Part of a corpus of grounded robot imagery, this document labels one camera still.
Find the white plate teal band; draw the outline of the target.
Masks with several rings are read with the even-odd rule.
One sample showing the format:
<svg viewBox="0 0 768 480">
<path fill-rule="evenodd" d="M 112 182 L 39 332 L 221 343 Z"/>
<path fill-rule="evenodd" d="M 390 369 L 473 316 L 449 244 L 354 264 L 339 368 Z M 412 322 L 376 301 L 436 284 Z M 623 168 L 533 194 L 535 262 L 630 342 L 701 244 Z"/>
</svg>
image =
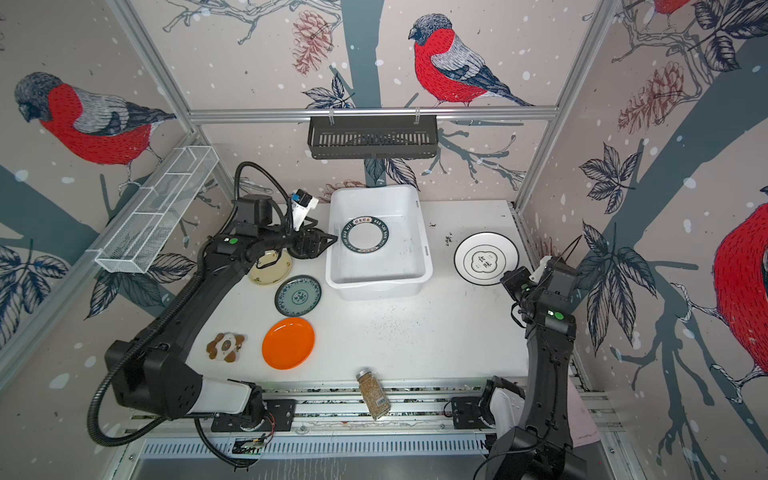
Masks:
<svg viewBox="0 0 768 480">
<path fill-rule="evenodd" d="M 389 240 L 386 223 L 373 216 L 359 216 L 348 221 L 341 230 L 343 245 L 353 253 L 373 253 Z"/>
</svg>

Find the white plate green rim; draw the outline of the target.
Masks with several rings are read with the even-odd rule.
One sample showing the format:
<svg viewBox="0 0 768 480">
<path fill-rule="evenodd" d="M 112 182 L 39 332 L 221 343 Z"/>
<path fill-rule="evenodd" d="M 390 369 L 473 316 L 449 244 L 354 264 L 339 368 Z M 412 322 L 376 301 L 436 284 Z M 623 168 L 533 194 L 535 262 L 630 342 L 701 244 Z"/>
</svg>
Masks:
<svg viewBox="0 0 768 480">
<path fill-rule="evenodd" d="M 464 239 L 454 253 L 459 276 L 476 286 L 498 285 L 503 275 L 520 266 L 517 246 L 496 232 L 478 232 Z"/>
</svg>

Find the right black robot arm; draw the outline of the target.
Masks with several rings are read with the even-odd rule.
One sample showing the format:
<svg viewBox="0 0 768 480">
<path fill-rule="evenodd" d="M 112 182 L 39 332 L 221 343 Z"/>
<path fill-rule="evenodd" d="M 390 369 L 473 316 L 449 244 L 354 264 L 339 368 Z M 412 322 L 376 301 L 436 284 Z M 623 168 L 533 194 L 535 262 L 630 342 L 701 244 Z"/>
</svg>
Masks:
<svg viewBox="0 0 768 480">
<path fill-rule="evenodd" d="M 585 479 L 587 462 L 574 453 L 567 410 L 568 370 L 576 339 L 575 317 L 567 312 L 578 272 L 560 257 L 539 268 L 537 280 L 525 267 L 507 272 L 501 284 L 519 311 L 529 367 L 526 397 L 515 426 L 497 437 L 473 474 L 477 479 Z"/>
</svg>

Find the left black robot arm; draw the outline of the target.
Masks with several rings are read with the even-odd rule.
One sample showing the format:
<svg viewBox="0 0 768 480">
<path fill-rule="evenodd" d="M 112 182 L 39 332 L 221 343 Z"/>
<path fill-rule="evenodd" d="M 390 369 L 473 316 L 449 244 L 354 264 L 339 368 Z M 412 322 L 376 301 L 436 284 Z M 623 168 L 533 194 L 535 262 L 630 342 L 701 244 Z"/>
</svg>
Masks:
<svg viewBox="0 0 768 480">
<path fill-rule="evenodd" d="M 233 380 L 208 380 L 187 363 L 194 342 L 218 305 L 267 252 L 315 259 L 337 241 L 308 213 L 318 200 L 299 189 L 273 186 L 285 204 L 269 195 L 237 194 L 221 229 L 198 253 L 192 279 L 163 313 L 131 341 L 115 341 L 105 354 L 108 372 L 90 401 L 86 429 L 103 447 L 131 443 L 166 421 L 200 421 L 231 415 L 260 424 L 266 415 L 259 386 Z M 108 391 L 119 405 L 154 415 L 138 431 L 121 437 L 101 429 L 100 408 Z"/>
</svg>

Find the white plastic bin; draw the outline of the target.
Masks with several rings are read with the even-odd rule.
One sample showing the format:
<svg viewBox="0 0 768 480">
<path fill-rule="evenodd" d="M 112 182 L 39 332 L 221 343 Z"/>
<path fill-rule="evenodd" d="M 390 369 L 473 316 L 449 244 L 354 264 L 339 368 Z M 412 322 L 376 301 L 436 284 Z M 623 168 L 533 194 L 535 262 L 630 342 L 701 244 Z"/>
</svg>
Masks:
<svg viewBox="0 0 768 480">
<path fill-rule="evenodd" d="M 341 230 L 359 216 L 377 217 L 386 223 L 390 235 L 383 248 L 359 254 L 343 245 Z M 327 251 L 325 280 L 344 300 L 413 296 L 433 275 L 421 202 L 418 191 L 410 185 L 335 191 L 328 232 L 339 239 Z"/>
</svg>

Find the beige plate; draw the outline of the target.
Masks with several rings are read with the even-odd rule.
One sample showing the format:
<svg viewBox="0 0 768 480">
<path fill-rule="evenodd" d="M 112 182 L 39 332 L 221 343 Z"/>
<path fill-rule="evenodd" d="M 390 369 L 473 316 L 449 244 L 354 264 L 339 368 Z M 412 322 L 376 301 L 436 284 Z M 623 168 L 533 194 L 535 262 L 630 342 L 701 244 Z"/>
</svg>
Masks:
<svg viewBox="0 0 768 480">
<path fill-rule="evenodd" d="M 286 250 L 280 253 L 269 250 L 251 268 L 248 278 L 257 285 L 274 285 L 282 282 L 289 275 L 292 267 L 293 258 Z"/>
</svg>

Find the teal patterned plate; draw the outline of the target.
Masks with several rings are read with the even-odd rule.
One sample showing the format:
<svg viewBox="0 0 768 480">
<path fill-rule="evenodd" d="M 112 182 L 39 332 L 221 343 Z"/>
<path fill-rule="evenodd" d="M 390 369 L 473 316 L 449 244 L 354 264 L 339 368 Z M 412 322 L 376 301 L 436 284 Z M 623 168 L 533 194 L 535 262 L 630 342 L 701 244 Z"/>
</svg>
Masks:
<svg viewBox="0 0 768 480">
<path fill-rule="evenodd" d="M 322 298 L 321 284 L 309 275 L 297 275 L 287 279 L 275 294 L 275 307 L 285 317 L 302 317 L 319 304 Z"/>
</svg>

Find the orange plate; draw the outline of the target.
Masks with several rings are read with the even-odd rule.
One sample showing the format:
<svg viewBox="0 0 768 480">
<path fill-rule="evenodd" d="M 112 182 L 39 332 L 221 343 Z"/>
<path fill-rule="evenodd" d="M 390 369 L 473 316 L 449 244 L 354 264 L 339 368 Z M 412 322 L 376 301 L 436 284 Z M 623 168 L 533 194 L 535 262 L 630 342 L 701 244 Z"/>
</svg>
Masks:
<svg viewBox="0 0 768 480">
<path fill-rule="evenodd" d="M 302 364 L 315 344 L 315 331 L 303 318 L 286 318 L 273 325 L 262 342 L 262 357 L 276 370 L 290 370 Z"/>
</svg>

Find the brown white dog coaster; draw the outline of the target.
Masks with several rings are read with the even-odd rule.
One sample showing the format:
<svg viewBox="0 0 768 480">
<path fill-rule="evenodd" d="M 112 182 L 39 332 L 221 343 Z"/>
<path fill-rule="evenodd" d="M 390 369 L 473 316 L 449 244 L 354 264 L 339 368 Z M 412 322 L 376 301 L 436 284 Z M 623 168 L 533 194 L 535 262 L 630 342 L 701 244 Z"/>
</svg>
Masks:
<svg viewBox="0 0 768 480">
<path fill-rule="evenodd" d="M 247 337 L 232 332 L 219 333 L 206 345 L 206 353 L 210 360 L 234 363 L 238 360 L 240 350 Z"/>
</svg>

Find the pink flat case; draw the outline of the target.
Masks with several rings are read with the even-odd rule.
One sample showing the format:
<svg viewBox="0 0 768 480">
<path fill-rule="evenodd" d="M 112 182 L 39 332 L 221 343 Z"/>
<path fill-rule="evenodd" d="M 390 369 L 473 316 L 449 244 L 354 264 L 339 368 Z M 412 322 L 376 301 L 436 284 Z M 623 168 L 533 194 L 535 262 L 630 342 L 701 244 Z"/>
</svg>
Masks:
<svg viewBox="0 0 768 480">
<path fill-rule="evenodd" d="M 579 392 L 567 382 L 567 415 L 573 447 L 590 445 L 601 440 L 600 432 Z"/>
</svg>

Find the glass spice jar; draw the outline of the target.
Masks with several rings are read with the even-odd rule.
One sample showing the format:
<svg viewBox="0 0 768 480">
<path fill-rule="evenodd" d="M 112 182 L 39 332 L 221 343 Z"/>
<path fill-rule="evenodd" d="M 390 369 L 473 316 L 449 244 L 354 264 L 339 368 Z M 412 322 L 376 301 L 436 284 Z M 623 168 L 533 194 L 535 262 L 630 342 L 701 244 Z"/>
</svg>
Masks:
<svg viewBox="0 0 768 480">
<path fill-rule="evenodd" d="M 391 403 L 376 375 L 370 369 L 362 369 L 356 375 L 359 391 L 374 421 L 386 416 Z"/>
</svg>

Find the small circuit board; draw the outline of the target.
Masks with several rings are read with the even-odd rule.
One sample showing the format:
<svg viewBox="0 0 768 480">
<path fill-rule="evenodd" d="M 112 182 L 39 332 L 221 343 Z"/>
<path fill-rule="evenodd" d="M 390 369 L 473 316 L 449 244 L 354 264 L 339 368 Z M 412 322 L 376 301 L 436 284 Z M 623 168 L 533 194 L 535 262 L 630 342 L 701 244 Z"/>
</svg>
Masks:
<svg viewBox="0 0 768 480">
<path fill-rule="evenodd" d="M 261 438 L 236 439 L 232 447 L 232 453 L 234 455 L 260 455 L 267 445 L 268 441 Z"/>
</svg>

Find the black hanging wall basket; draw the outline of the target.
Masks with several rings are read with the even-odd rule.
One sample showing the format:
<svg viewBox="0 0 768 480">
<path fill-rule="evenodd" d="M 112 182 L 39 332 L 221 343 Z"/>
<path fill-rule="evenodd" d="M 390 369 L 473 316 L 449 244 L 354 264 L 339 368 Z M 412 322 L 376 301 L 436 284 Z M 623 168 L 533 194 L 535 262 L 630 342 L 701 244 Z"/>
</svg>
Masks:
<svg viewBox="0 0 768 480">
<path fill-rule="evenodd" d="M 435 116 L 315 117 L 307 145 L 316 160 L 427 159 L 438 152 Z"/>
</svg>

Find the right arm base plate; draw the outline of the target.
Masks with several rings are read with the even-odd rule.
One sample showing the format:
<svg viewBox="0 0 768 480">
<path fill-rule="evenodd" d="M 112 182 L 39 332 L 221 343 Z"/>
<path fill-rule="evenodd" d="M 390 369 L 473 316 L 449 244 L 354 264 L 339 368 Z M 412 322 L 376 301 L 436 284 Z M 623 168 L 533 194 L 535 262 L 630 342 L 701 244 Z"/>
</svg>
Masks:
<svg viewBox="0 0 768 480">
<path fill-rule="evenodd" d="M 483 396 L 453 397 L 448 406 L 450 418 L 456 430 L 480 430 L 495 427 L 490 410 L 490 398 Z"/>
</svg>

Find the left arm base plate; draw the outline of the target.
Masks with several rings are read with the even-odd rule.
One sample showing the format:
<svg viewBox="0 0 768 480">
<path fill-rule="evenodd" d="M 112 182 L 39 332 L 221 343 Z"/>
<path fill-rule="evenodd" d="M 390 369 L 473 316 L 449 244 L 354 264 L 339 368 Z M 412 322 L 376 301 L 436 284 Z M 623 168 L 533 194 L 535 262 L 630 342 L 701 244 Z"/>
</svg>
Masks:
<svg viewBox="0 0 768 480">
<path fill-rule="evenodd" d="M 262 400 L 240 414 L 217 414 L 211 429 L 216 433 L 288 432 L 295 409 L 293 399 Z"/>
</svg>

